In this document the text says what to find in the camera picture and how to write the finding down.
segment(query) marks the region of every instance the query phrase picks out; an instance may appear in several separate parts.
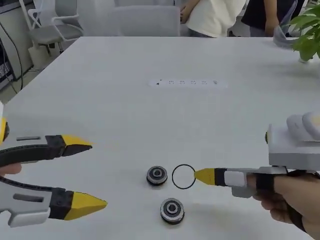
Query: cable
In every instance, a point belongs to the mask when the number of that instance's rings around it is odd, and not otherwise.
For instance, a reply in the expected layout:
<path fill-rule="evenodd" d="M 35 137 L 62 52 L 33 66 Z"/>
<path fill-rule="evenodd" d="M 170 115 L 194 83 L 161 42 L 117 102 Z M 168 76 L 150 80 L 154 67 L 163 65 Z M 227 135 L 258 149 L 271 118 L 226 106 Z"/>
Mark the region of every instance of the cable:
<path fill-rule="evenodd" d="M 3 53 L 3 72 L 4 72 L 4 75 L 5 75 L 5 78 L 8 80 L 8 83 L 10 84 L 11 88 L 13 89 L 13 91 L 15 92 L 15 94 L 17 94 L 17 90 L 15 89 L 14 87 L 14 84 L 12 83 L 12 81 L 10 81 L 10 79 L 8 78 L 8 75 L 7 75 L 7 66 L 6 66 L 6 52 L 5 52 L 5 47 L 2 43 L 2 41 L 0 40 L 0 43 L 1 43 L 1 47 L 2 47 L 2 53 Z"/>
<path fill-rule="evenodd" d="M 195 170 L 192 166 L 190 166 L 189 164 L 180 164 L 180 165 L 176 166 L 176 167 L 173 169 L 173 171 L 172 171 L 172 183 L 173 183 L 173 185 L 175 185 L 178 189 L 186 190 L 186 189 L 191 188 L 191 187 L 195 184 L 196 178 L 194 178 L 194 180 L 193 180 L 193 182 L 191 183 L 190 186 L 187 186 L 187 187 L 180 187 L 180 186 L 178 186 L 178 185 L 175 183 L 175 181 L 174 181 L 174 174 L 175 174 L 175 171 L 176 171 L 178 168 L 182 167 L 182 166 L 186 166 L 186 167 L 191 168 L 194 173 L 196 172 L 196 170 Z"/>
<path fill-rule="evenodd" d="M 5 32 L 5 34 L 7 35 L 7 37 L 10 39 L 10 41 L 12 42 L 14 48 L 15 48 L 15 51 L 16 51 L 16 54 L 18 56 L 18 59 L 19 59 L 19 64 L 20 64 L 20 74 L 21 74 L 21 85 L 20 85 L 20 91 L 24 88 L 24 74 L 23 74 L 23 70 L 22 70 L 22 64 L 21 64 L 21 59 L 20 59 L 20 55 L 19 55 L 19 51 L 18 51 L 18 48 L 15 44 L 15 42 L 12 40 L 12 38 L 10 37 L 9 33 L 7 32 L 6 28 L 3 26 L 3 24 L 0 22 L 0 26 L 2 27 L 3 31 Z"/>

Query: ball bearing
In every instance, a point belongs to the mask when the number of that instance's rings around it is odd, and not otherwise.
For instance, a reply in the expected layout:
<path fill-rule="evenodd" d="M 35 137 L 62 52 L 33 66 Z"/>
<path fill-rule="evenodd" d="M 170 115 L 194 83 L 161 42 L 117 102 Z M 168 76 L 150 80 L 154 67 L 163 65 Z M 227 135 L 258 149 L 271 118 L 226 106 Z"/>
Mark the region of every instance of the ball bearing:
<path fill-rule="evenodd" d="M 170 225 L 177 225 L 185 217 L 185 210 L 182 203 L 175 198 L 168 198 L 163 201 L 160 208 L 161 218 Z"/>
<path fill-rule="evenodd" d="M 160 186 L 164 184 L 167 179 L 167 170 L 162 166 L 153 166 L 148 170 L 146 174 L 146 180 L 152 186 Z"/>

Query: floor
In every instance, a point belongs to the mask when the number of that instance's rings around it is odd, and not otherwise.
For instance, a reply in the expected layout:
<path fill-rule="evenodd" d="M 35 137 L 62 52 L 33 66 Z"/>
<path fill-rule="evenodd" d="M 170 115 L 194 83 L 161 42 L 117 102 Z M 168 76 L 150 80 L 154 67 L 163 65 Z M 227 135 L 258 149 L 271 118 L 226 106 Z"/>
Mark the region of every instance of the floor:
<path fill-rule="evenodd" d="M 28 85 L 38 74 L 40 71 L 29 71 L 23 76 L 23 86 L 25 87 Z M 15 95 L 15 91 L 13 90 L 12 86 L 14 89 L 19 92 L 20 86 L 21 86 L 21 79 L 15 82 L 12 82 L 11 84 L 6 85 L 4 88 L 0 90 L 0 101 L 3 104 L 6 104 L 9 102 Z"/>

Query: white power strip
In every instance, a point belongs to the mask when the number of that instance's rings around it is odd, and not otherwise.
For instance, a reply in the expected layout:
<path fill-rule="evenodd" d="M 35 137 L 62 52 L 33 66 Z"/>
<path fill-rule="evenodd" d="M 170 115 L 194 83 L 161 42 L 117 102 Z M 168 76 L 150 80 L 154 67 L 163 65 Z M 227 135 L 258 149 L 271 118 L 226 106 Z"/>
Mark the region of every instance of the white power strip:
<path fill-rule="evenodd" d="M 210 79 L 159 79 L 151 80 L 150 87 L 154 88 L 203 88 L 203 89 L 225 89 L 228 87 L 226 82 Z"/>

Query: black rubber o-ring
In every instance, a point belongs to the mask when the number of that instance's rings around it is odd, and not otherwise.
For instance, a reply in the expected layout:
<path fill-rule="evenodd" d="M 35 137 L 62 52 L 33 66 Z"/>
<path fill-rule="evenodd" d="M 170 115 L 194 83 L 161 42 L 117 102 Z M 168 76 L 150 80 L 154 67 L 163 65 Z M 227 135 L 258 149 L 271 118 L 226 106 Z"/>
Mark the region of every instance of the black rubber o-ring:
<path fill-rule="evenodd" d="M 175 181 L 174 181 L 174 174 L 175 174 L 175 171 L 176 171 L 178 168 L 182 167 L 182 166 L 186 166 L 186 167 L 191 168 L 194 173 L 196 172 L 196 170 L 195 170 L 192 166 L 190 166 L 189 164 L 180 164 L 180 165 L 176 166 L 176 167 L 173 169 L 173 171 L 172 171 L 172 183 L 173 183 L 173 185 L 175 185 L 178 189 L 186 190 L 186 189 L 191 188 L 191 187 L 195 184 L 196 178 L 194 178 L 194 180 L 193 180 L 193 182 L 191 183 L 190 186 L 187 186 L 187 187 L 180 187 L 180 186 L 178 186 L 178 185 L 175 183 Z"/>

